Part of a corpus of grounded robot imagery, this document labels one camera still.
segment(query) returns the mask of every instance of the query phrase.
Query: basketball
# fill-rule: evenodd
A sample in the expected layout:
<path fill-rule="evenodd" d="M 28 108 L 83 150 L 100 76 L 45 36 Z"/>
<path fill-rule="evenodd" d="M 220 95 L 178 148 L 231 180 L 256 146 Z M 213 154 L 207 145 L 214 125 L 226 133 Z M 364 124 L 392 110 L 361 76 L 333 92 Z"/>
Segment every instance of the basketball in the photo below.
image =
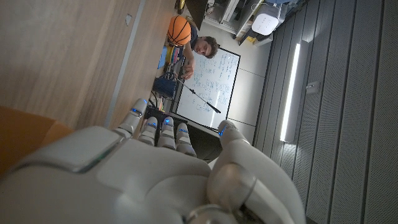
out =
<path fill-rule="evenodd" d="M 170 21 L 167 31 L 169 41 L 175 45 L 183 46 L 191 40 L 191 26 L 182 16 L 174 16 Z"/>

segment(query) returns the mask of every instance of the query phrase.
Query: orange object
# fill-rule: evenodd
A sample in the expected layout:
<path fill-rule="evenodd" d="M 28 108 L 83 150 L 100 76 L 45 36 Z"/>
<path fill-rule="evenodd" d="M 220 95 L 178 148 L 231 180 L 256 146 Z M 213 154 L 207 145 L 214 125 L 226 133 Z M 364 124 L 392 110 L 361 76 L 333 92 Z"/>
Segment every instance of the orange object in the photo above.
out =
<path fill-rule="evenodd" d="M 54 119 L 0 106 L 0 175 L 28 154 L 72 132 Z"/>
<path fill-rule="evenodd" d="M 191 26 L 182 16 L 174 16 L 170 21 L 167 37 L 172 44 L 183 46 L 191 40 Z"/>

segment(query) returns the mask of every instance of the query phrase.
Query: fluorescent light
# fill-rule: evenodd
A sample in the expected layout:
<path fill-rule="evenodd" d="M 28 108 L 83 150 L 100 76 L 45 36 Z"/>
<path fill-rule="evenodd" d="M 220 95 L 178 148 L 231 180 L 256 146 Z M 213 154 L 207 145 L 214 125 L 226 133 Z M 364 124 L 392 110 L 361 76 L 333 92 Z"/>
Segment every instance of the fluorescent light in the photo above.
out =
<path fill-rule="evenodd" d="M 293 89 L 297 73 L 297 65 L 299 64 L 299 57 L 300 57 L 300 44 L 297 44 L 294 52 L 292 73 L 290 74 L 289 89 L 287 92 L 287 99 L 285 105 L 284 121 L 282 123 L 282 131 L 280 133 L 281 141 L 287 141 L 286 132 L 287 132 L 287 125 L 289 122 L 290 107 L 292 106 Z"/>

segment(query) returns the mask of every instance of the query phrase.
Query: wooden surface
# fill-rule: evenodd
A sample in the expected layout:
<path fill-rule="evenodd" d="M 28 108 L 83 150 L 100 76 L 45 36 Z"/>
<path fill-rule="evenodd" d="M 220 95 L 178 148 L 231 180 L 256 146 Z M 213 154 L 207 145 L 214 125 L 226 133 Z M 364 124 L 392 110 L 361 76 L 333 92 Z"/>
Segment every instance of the wooden surface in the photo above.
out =
<path fill-rule="evenodd" d="M 112 126 L 149 97 L 174 2 L 146 0 Z M 139 3 L 1 1 L 0 105 L 71 128 L 103 126 Z"/>

